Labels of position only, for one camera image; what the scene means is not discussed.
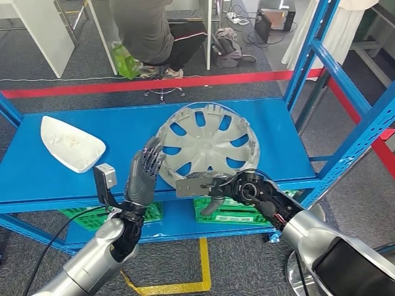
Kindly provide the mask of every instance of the black pants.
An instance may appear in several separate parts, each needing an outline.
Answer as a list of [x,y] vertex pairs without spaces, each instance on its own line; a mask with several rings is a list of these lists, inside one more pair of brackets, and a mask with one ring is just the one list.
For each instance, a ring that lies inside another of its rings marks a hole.
[[206,29],[201,22],[169,24],[170,32],[174,37],[170,56],[160,64],[148,64],[151,66],[169,65],[171,70],[180,71],[189,62],[206,37]]

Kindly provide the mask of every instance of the shelf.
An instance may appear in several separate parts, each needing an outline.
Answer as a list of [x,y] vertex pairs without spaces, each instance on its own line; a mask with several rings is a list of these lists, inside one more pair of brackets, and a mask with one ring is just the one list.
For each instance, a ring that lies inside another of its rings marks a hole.
[[[191,200],[171,200],[163,203],[163,220],[145,224],[140,242],[163,242],[199,237],[236,236],[274,232],[273,227],[240,224],[197,223]],[[94,235],[76,222],[70,223],[66,244],[71,249],[80,249]]]
[[[276,181],[316,177],[282,99],[220,103],[250,122],[260,142],[258,168]],[[86,207],[97,203],[91,170],[84,174],[74,173],[52,157],[43,145],[40,126],[44,115],[63,120],[103,141],[106,150],[98,163],[106,162],[116,169],[118,185],[112,191],[122,198],[133,155],[184,105],[25,115],[0,164],[0,187],[2,189],[0,212],[5,211],[6,207],[9,212],[11,206],[14,207],[15,212],[29,212]],[[175,199],[175,194],[172,188],[159,178],[155,199],[172,200]]]

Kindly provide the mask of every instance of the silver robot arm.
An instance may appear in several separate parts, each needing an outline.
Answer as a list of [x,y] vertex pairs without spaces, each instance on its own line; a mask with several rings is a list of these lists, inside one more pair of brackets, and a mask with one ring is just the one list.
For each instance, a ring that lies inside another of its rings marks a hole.
[[188,178],[176,183],[178,197],[231,197],[253,205],[298,254],[322,295],[395,295],[395,266],[362,241],[343,234],[281,192],[259,170],[227,179]]
[[110,219],[96,232],[87,245],[63,265],[63,270],[34,296],[94,295],[117,274],[129,259],[137,255],[138,245],[122,261],[116,260],[111,250],[125,233],[121,219]]
[[156,175],[164,159],[157,138],[136,153],[125,189],[117,203],[110,189],[117,184],[115,169],[106,163],[94,167],[99,201],[120,209],[99,228],[87,245],[64,264],[63,270],[34,296],[94,295],[137,255],[147,207],[153,201]]

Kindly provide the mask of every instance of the blue metal rack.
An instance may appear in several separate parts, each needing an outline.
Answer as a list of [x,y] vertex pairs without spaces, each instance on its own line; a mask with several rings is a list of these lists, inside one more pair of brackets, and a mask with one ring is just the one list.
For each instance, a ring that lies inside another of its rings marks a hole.
[[[248,120],[261,144],[258,168],[278,182],[282,189],[305,189],[301,202],[310,207],[341,174],[363,155],[382,130],[395,120],[395,83],[371,107],[322,43],[339,0],[321,0],[284,97],[224,101],[227,107]],[[330,156],[309,158],[290,116],[314,58],[326,69],[361,115],[356,125],[337,151]],[[8,213],[54,210],[97,205],[92,174],[78,175],[51,156],[41,142],[39,127],[43,115],[68,122],[103,140],[107,151],[100,162],[117,170],[119,186],[114,194],[122,200],[129,161],[149,135],[185,104],[153,105],[115,109],[22,115],[0,94],[0,112],[17,130],[0,164],[0,226],[37,241],[48,243],[51,235],[18,220]],[[147,123],[146,118],[153,118]],[[137,126],[138,131],[131,129]],[[318,174],[310,162],[326,161]],[[164,201],[165,219],[146,225],[141,242],[170,241],[196,237],[229,236],[267,232],[272,242],[279,233],[273,228],[243,225],[199,224],[194,220],[191,200],[177,200],[174,189],[159,179],[155,200]],[[65,240],[53,246],[74,254],[94,233],[71,223]]]

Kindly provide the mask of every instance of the white cloth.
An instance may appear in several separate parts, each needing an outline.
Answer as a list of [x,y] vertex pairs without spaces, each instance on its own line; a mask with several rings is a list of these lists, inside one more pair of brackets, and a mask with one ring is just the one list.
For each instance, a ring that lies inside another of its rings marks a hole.
[[[294,34],[292,41],[289,44],[282,63],[286,64],[287,69],[293,70],[298,61],[307,31],[316,12],[318,0],[311,0]],[[359,0],[360,2],[377,2],[376,0]],[[341,2],[356,3],[356,0],[342,0]],[[330,24],[324,39],[324,47],[326,48],[335,61],[343,64],[350,50],[356,29],[360,23],[365,10],[347,10],[338,7],[334,18]],[[318,58],[314,60],[312,68],[322,68],[323,65]]]
[[347,10],[366,10],[377,3],[378,0],[341,0],[338,6]]

